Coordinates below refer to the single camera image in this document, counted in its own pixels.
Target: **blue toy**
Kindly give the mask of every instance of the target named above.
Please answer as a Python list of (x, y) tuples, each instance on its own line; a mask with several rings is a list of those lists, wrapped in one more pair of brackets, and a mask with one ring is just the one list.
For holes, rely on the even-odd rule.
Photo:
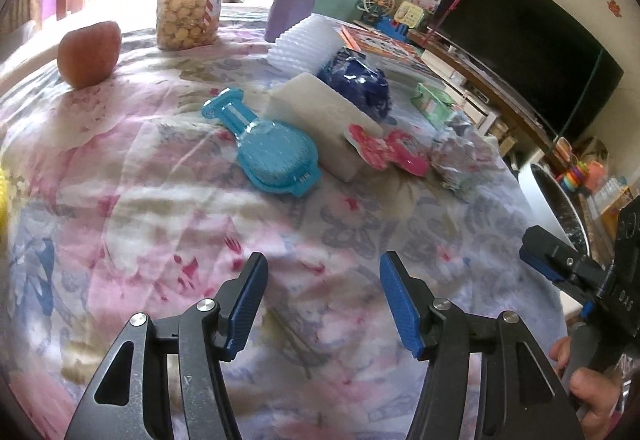
[(227, 88), (202, 107), (238, 140), (238, 163), (258, 188), (302, 196), (320, 178), (318, 149), (311, 138), (284, 123), (260, 119), (244, 103), (244, 92)]

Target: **black television screen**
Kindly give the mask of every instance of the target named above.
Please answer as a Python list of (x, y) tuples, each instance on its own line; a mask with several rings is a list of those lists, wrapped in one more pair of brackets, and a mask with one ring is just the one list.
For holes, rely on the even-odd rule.
[[(453, 1), (442, 0), (431, 27)], [(564, 132), (570, 141), (586, 130), (623, 74), (589, 31), (552, 0), (460, 0), (438, 32), (508, 83), (553, 133), (562, 131), (577, 106)]]

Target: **human hand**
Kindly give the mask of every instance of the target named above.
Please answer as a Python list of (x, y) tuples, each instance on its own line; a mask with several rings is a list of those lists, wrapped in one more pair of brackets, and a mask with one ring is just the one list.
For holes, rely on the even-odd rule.
[[(557, 362), (554, 371), (562, 377), (571, 356), (571, 338), (564, 337), (551, 347), (549, 357)], [(586, 440), (603, 440), (611, 426), (613, 413), (620, 392), (622, 378), (618, 370), (607, 370), (604, 375), (579, 368), (570, 381), (571, 392), (590, 407), (580, 422)]]

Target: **red apple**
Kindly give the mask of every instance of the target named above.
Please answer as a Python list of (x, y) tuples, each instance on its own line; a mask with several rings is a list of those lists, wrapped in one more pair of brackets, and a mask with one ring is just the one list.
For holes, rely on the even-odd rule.
[(100, 22), (65, 34), (58, 46), (58, 70), (76, 90), (107, 79), (118, 62), (122, 32), (116, 22)]

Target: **dark blue plastic package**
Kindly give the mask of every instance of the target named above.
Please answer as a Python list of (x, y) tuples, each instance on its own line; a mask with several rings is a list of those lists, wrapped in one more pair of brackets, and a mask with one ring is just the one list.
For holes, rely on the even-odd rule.
[(389, 83), (382, 70), (366, 65), (362, 54), (343, 48), (322, 68), (318, 78), (374, 121), (383, 121), (389, 115)]

